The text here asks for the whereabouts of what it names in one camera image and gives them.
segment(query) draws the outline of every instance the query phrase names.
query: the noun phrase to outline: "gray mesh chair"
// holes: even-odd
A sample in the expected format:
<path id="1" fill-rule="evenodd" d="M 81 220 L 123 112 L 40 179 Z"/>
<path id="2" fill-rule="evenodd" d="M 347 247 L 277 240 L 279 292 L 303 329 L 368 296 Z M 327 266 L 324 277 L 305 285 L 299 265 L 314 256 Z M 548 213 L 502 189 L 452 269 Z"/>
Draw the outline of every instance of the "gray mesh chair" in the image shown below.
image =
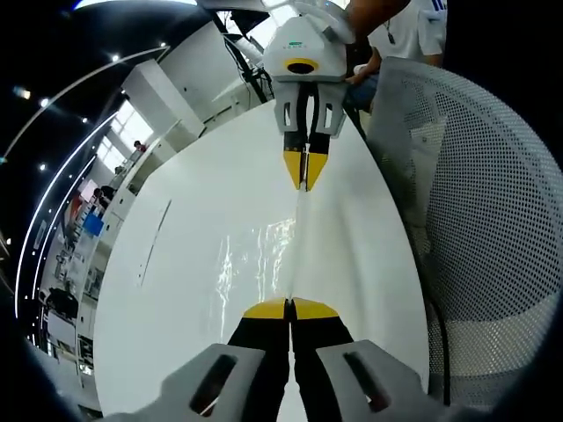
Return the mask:
<path id="1" fill-rule="evenodd" d="M 494 405 L 531 361 L 561 289 L 563 178 L 499 99 L 402 59 L 381 68 L 368 147 L 387 180 L 445 320 L 451 402 Z M 430 392 L 442 337 L 429 309 Z"/>

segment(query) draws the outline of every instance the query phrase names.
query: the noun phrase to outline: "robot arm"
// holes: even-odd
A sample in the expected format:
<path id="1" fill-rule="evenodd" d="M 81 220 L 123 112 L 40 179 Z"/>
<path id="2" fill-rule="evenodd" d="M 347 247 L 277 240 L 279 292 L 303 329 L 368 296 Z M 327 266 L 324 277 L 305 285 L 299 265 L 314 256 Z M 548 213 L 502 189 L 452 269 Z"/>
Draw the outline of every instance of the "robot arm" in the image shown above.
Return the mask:
<path id="1" fill-rule="evenodd" d="M 296 189 L 304 184 L 310 191 L 328 159 L 330 138 L 338 137 L 344 123 L 346 44 L 355 36 L 346 13 L 332 2 L 310 0 L 295 7 L 301 15 L 278 29 L 264 53 L 264 67 L 273 81 L 289 174 Z M 310 132 L 309 97 L 314 99 Z"/>

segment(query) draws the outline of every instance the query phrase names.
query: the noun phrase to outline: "cable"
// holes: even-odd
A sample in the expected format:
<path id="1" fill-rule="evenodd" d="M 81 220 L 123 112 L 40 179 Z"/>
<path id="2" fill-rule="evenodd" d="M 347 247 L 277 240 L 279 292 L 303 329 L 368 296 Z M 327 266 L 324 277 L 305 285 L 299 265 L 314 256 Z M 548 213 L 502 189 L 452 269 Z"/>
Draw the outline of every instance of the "cable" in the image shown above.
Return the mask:
<path id="1" fill-rule="evenodd" d="M 243 74 L 241 73 L 243 71 L 243 69 L 241 69 L 240 63 L 238 62 L 235 55 L 232 53 L 232 51 L 230 51 L 230 45 L 227 42 L 227 40 L 223 39 L 223 42 L 225 43 L 225 48 L 227 48 L 227 51 L 229 52 L 230 57 L 232 57 L 232 60 L 234 60 L 235 64 L 237 65 L 238 77 L 240 77 L 240 80 L 243 81 L 243 84 L 245 85 L 245 88 L 248 91 L 248 106 L 246 108 L 247 108 L 247 110 L 250 110 L 250 100 L 251 100 L 252 94 L 250 92 L 250 88 L 248 88 L 248 84 L 246 83 L 245 79 L 243 78 Z"/>
<path id="2" fill-rule="evenodd" d="M 274 98 L 274 97 L 275 97 L 275 95 L 274 95 L 274 89 L 272 88 L 272 83 L 270 82 L 269 77 L 268 77 L 266 74 L 263 74 L 260 78 L 262 78 L 262 77 L 264 78 L 264 80 L 265 80 L 266 83 L 267 83 L 267 87 L 268 87 L 268 89 L 270 90 L 270 95 L 272 96 L 272 98 Z"/>
<path id="3" fill-rule="evenodd" d="M 442 310 L 436 303 L 432 295 L 428 292 L 424 293 L 428 299 L 428 303 L 434 310 L 438 325 L 440 326 L 440 336 L 442 338 L 442 353 L 443 353 L 443 403 L 446 406 L 451 404 L 451 379 L 450 379 L 450 343 L 448 341 L 448 331 L 446 330 L 446 322 L 443 319 Z"/>

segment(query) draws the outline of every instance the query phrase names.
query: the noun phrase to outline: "window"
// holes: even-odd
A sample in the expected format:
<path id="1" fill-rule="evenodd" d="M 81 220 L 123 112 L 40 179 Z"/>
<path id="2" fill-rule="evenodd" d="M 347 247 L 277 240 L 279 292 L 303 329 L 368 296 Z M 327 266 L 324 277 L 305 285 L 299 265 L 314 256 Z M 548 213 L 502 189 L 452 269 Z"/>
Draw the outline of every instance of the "window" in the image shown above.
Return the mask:
<path id="1" fill-rule="evenodd" d="M 242 35 L 235 21 L 230 18 L 230 11 L 218 11 L 217 16 L 221 19 L 221 22 L 223 22 L 225 28 L 227 28 L 228 33 L 237 33 L 238 35 Z"/>
<path id="2" fill-rule="evenodd" d="M 350 3 L 350 0 L 331 0 L 334 4 L 337 4 L 342 9 L 346 9 L 346 6 Z"/>
<path id="3" fill-rule="evenodd" d="M 135 141 L 145 142 L 153 133 L 141 114 L 128 101 L 123 103 L 111 126 L 131 151 L 135 150 Z"/>
<path id="4" fill-rule="evenodd" d="M 270 11 L 270 16 L 277 26 L 282 26 L 291 18 L 297 16 L 297 12 L 292 6 L 282 6 Z"/>
<path id="5" fill-rule="evenodd" d="M 277 28 L 275 21 L 272 18 L 267 18 L 256 25 L 246 36 L 248 38 L 253 37 L 263 48 L 266 48 L 274 37 Z"/>
<path id="6" fill-rule="evenodd" d="M 98 158 L 112 173 L 115 173 L 115 167 L 125 161 L 123 154 L 105 136 L 98 147 Z"/>

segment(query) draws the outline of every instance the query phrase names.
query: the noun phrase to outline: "desk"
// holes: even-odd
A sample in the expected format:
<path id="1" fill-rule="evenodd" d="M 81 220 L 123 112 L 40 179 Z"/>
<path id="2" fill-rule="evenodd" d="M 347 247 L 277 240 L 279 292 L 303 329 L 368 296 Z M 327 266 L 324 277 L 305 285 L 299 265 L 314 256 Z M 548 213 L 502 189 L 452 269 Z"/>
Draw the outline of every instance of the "desk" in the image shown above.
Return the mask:
<path id="1" fill-rule="evenodd" d="M 315 188 L 300 193 L 269 102 L 162 165 L 131 207 L 94 328 L 103 412 L 150 403 L 168 374 L 227 342 L 246 309 L 291 295 L 335 308 L 355 339 L 405 362 L 426 388 L 418 274 L 367 147 L 346 121 Z M 293 387 L 279 420 L 303 408 Z"/>

